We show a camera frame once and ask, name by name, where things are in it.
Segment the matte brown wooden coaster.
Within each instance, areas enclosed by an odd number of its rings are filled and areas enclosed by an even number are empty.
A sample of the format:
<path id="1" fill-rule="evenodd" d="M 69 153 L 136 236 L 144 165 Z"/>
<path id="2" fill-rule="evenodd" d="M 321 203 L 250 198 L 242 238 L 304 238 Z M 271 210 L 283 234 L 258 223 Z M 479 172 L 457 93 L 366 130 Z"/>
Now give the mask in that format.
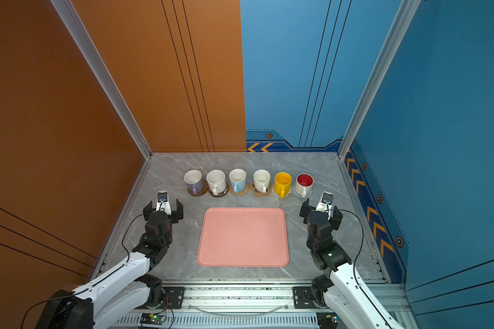
<path id="1" fill-rule="evenodd" d="M 199 191 L 197 190 L 196 192 L 194 192 L 192 189 L 188 189 L 188 193 L 191 195 L 191 196 L 194 196 L 194 197 L 201 197 L 203 196 L 205 193 L 207 193 L 209 190 L 209 187 L 208 185 L 204 185 L 203 188 Z"/>

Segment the purple mug white inside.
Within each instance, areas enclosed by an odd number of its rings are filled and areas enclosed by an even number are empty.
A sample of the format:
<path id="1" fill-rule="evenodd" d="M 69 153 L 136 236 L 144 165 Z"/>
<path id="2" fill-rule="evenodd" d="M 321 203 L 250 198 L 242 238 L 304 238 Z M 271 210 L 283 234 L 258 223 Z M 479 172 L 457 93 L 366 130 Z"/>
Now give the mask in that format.
<path id="1" fill-rule="evenodd" d="M 202 173 L 197 169 L 192 169 L 184 175 L 184 181 L 187 189 L 192 189 L 194 192 L 201 190 L 204 186 Z"/>

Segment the white mug red inside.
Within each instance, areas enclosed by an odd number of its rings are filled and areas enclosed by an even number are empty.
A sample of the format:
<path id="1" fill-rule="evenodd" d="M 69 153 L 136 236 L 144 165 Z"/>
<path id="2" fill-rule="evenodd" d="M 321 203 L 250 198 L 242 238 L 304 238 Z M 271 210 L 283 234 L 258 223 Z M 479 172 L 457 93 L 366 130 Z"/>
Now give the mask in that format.
<path id="1" fill-rule="evenodd" d="M 299 174 L 296 177 L 294 189 L 298 193 L 306 194 L 307 191 L 312 191 L 314 178 L 310 174 Z"/>

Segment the glossy dark wooden coaster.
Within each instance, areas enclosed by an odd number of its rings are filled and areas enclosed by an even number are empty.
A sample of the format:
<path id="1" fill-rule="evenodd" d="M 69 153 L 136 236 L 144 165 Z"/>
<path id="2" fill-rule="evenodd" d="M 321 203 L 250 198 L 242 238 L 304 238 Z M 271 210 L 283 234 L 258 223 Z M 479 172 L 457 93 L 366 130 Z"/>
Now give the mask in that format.
<path id="1" fill-rule="evenodd" d="M 226 185 L 226 189 L 223 190 L 222 192 L 218 193 L 218 194 L 214 194 L 214 192 L 211 189 L 209 189 L 209 194 L 212 197 L 219 198 L 219 197 L 224 197 L 226 194 L 229 193 L 229 191 L 230 191 L 230 186 Z"/>

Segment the yellow mug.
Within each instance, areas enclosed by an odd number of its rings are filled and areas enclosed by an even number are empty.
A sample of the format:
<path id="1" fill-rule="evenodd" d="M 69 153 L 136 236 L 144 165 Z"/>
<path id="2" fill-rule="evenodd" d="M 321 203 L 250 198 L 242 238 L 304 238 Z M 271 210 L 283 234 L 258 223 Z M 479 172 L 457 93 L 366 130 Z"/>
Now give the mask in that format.
<path id="1" fill-rule="evenodd" d="M 279 172 L 274 178 L 274 190 L 283 197 L 292 185 L 292 176 L 286 172 Z"/>

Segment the cork paw print coaster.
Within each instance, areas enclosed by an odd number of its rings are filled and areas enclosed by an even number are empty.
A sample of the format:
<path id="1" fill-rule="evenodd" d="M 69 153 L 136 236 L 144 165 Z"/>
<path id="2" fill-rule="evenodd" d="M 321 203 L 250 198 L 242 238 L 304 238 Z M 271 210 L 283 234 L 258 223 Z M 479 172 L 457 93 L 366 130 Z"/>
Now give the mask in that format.
<path id="1" fill-rule="evenodd" d="M 266 197 L 266 196 L 269 196 L 269 195 L 271 194 L 271 192 L 272 192 L 272 190 L 273 190 L 273 184 L 272 184 L 272 183 L 270 183 L 270 184 L 268 185 L 267 191 L 266 191 L 265 193 L 258 191 L 258 190 L 256 189 L 256 187 L 255 187 L 255 184 L 254 184 L 254 183 L 252 183 L 252 184 L 250 185 L 250 189 L 251 189 L 251 191 L 253 192 L 253 195 L 254 195 L 255 197 Z"/>

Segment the white mug blue handle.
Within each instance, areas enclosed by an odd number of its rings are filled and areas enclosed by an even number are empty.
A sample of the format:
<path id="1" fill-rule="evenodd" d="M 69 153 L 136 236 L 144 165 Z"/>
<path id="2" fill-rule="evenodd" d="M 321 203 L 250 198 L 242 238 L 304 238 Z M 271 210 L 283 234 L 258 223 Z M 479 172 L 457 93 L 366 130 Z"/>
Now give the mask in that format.
<path id="1" fill-rule="evenodd" d="M 229 173 L 229 179 L 235 192 L 242 191 L 246 186 L 246 172 L 243 169 L 233 169 Z"/>

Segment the woven rattan round coaster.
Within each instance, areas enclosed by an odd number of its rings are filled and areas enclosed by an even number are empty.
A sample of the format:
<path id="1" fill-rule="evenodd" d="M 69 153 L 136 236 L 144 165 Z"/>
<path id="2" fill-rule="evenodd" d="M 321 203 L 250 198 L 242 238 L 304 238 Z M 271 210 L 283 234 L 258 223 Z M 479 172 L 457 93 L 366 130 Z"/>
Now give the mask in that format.
<path id="1" fill-rule="evenodd" d="M 239 192 L 235 192 L 233 186 L 230 186 L 229 187 L 229 192 L 232 193 L 233 195 L 235 196 L 243 196 L 243 195 L 246 195 L 248 194 L 248 192 L 251 190 L 251 186 L 249 184 L 247 184 L 245 186 L 245 188 L 242 190 L 242 191 L 239 191 Z"/>

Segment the white rainbow stitched coaster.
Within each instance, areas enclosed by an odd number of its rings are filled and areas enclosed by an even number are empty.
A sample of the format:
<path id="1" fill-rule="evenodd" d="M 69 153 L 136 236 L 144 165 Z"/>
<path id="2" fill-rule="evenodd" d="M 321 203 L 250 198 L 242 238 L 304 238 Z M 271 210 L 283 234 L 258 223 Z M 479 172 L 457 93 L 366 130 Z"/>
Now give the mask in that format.
<path id="1" fill-rule="evenodd" d="M 281 195 L 274 190 L 274 186 L 272 186 L 270 190 L 271 190 L 271 193 L 279 199 L 287 198 L 289 195 L 292 194 L 292 191 L 293 191 L 292 189 L 290 189 L 287 194 L 285 194 L 283 197 L 281 197 Z"/>

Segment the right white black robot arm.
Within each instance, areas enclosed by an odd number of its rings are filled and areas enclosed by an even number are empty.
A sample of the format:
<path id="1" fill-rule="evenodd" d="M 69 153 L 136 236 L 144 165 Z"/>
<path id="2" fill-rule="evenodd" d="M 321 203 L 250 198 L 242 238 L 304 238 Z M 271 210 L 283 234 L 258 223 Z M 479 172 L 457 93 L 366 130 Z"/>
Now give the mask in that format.
<path id="1" fill-rule="evenodd" d="M 335 312 L 347 328 L 402 328 L 358 274 L 358 259 L 351 258 L 333 238 L 345 212 L 330 200 L 315 207 L 306 200 L 301 206 L 299 216 L 307 225 L 306 245 L 323 272 L 311 282 L 314 301 Z"/>

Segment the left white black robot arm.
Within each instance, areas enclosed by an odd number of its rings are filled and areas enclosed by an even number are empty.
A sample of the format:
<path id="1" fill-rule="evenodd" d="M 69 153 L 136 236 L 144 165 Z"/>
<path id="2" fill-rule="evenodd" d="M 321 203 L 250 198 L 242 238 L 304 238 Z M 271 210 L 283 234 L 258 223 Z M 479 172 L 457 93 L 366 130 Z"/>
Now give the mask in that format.
<path id="1" fill-rule="evenodd" d="M 109 328 L 137 307 L 164 307 L 162 281 L 150 274 L 173 241 L 173 225 L 183 205 L 170 207 L 167 193 L 143 209 L 145 232 L 126 257 L 96 279 L 73 291 L 60 290 L 44 301 L 37 328 Z"/>

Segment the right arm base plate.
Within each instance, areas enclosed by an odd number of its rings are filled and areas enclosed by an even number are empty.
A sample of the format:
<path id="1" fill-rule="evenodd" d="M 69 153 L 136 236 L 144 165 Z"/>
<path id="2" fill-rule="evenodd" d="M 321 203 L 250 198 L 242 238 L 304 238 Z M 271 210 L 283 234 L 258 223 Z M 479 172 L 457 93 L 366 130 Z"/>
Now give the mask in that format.
<path id="1" fill-rule="evenodd" d="M 313 286 L 310 287 L 293 287 L 294 307 L 297 309 L 306 308 L 325 308 L 325 303 L 319 290 Z"/>

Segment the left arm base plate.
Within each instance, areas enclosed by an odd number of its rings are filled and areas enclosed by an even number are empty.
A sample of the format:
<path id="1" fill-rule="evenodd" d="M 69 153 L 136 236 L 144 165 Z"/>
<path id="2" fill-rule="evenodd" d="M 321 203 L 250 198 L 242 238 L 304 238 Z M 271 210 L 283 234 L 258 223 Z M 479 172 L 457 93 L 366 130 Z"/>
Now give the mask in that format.
<path id="1" fill-rule="evenodd" d="M 145 308 L 149 309 L 181 309 L 185 297 L 185 287 L 162 287 L 150 290 Z"/>

